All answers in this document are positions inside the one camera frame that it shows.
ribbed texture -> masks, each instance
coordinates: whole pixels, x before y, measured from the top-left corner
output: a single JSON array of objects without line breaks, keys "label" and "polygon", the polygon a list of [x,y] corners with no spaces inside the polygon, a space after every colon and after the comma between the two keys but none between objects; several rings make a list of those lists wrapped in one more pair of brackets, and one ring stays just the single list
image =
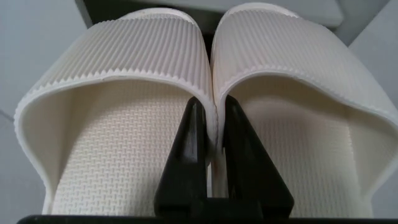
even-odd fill
[{"label": "ribbed texture", "polygon": [[181,82],[212,98],[210,69],[199,28],[183,19],[102,22],[83,34],[33,86],[91,76],[132,75]]},{"label": "ribbed texture", "polygon": [[276,12],[240,11],[218,26],[214,46],[216,103],[250,73],[283,73],[398,124],[398,112],[374,77],[323,26]]},{"label": "ribbed texture", "polygon": [[[325,93],[349,106],[346,121],[343,115],[333,115],[332,108],[326,111],[331,114],[316,108],[305,111],[314,109],[308,94],[296,106],[289,106],[290,100],[277,100],[284,92],[260,96],[262,88],[283,89],[280,85],[263,83],[255,89],[251,80],[247,82],[252,88],[233,90],[235,97],[248,102],[243,109],[263,144],[274,151],[273,159],[297,198],[294,215],[369,216],[372,193],[397,165],[398,111],[363,64],[328,29],[270,10],[232,9],[219,24],[214,41],[211,67],[219,136],[224,126],[223,100],[243,80],[287,77]],[[294,85],[290,88],[303,94]],[[368,115],[360,116],[353,108]],[[279,119],[291,111],[297,113],[284,119],[295,116],[296,120]],[[335,116],[344,119],[336,122]],[[303,135],[306,126],[318,131]],[[297,150],[314,151],[316,156],[299,162],[297,156],[291,157]]]},{"label": "ribbed texture", "polygon": [[[120,79],[124,81],[116,86],[115,80]],[[158,83],[146,85],[137,81],[140,79]],[[141,86],[131,85],[135,82]],[[113,89],[107,89],[108,95],[92,102],[96,95],[89,90],[104,85],[98,83]],[[159,83],[170,86],[166,88]],[[66,91],[75,87],[82,90]],[[178,87],[184,90],[179,91],[179,97],[166,98]],[[194,22],[155,12],[139,19],[102,22],[88,29],[31,88],[16,109],[18,140],[46,186],[43,212],[51,213],[54,208],[55,213],[64,214],[153,215],[152,199],[148,198],[153,197],[176,127],[192,95],[206,109],[209,148],[213,148],[216,109],[211,73],[201,32]],[[96,103],[94,111],[88,108],[81,115],[73,115],[75,107],[84,108],[76,104],[80,98],[87,100],[84,105]],[[140,103],[142,98],[147,104]],[[93,118],[100,112],[104,117]],[[76,124],[74,118],[81,121]],[[139,122],[133,127],[125,126],[126,122],[133,123],[131,120]],[[73,125],[81,129],[76,131]],[[76,146],[71,146],[70,136],[76,137]],[[111,194],[119,188],[103,192],[101,181],[113,187],[125,187],[130,192],[119,192],[118,198],[113,198]],[[145,190],[147,198],[139,198]],[[96,202],[104,207],[97,203],[88,206],[90,200],[100,200]]]}]

